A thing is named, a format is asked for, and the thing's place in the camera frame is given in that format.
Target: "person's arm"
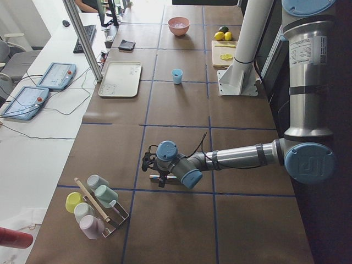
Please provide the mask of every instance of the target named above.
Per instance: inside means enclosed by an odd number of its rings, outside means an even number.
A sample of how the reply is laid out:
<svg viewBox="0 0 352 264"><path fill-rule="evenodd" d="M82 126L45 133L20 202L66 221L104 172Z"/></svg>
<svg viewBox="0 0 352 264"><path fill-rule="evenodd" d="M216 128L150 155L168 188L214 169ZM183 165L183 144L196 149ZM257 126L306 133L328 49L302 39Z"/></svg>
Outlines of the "person's arm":
<svg viewBox="0 0 352 264"><path fill-rule="evenodd" d="M84 12L87 13L98 13L98 10L95 10L93 7L85 4L82 2L82 0L75 0L76 5L79 7Z"/></svg>

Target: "bowl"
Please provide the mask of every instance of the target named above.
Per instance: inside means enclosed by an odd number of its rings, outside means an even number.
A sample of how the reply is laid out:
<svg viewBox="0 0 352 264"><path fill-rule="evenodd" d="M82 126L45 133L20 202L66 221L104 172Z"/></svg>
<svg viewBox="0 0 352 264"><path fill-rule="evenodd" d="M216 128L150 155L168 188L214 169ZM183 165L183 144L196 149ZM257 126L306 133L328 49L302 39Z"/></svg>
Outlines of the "bowl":
<svg viewBox="0 0 352 264"><path fill-rule="evenodd" d="M170 31L175 36L185 35L189 29L190 22L188 18L183 18L181 16L170 18L168 23Z"/></svg>

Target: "wooden cutting board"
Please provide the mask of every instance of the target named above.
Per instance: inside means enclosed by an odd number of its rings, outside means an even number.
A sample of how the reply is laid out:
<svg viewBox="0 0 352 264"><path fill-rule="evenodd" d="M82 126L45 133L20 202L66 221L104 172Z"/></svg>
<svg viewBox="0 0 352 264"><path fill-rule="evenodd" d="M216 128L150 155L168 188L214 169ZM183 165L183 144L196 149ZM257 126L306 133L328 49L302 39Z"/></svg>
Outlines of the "wooden cutting board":
<svg viewBox="0 0 352 264"><path fill-rule="evenodd" d="M229 54L235 56L236 48L218 47L216 45L236 45L237 46L237 41L217 41L217 40L211 41L211 56L213 59L213 66L214 67L229 67L232 64L233 59L223 60L223 59L220 59L220 55L229 53Z"/></svg>

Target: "black keyboard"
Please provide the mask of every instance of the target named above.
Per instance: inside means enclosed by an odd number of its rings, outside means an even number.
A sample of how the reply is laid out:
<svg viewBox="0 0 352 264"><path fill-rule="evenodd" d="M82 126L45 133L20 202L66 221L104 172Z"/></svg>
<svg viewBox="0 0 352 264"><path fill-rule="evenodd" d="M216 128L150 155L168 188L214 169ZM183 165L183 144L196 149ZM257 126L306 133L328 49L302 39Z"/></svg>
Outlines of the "black keyboard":
<svg viewBox="0 0 352 264"><path fill-rule="evenodd" d="M89 44L92 45L95 37L95 33L97 32L95 25L84 26L84 31L86 32ZM80 41L77 39L75 48L73 49L73 53L83 53L83 48Z"/></svg>

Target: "red bottle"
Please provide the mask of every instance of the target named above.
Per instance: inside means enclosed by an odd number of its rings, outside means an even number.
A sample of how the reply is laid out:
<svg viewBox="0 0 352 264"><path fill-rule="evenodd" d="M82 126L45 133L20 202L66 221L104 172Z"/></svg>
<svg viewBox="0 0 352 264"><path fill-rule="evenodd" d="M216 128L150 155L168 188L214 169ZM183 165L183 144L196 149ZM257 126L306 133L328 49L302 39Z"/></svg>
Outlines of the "red bottle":
<svg viewBox="0 0 352 264"><path fill-rule="evenodd" d="M0 227L0 246L26 249L33 243L31 234Z"/></svg>

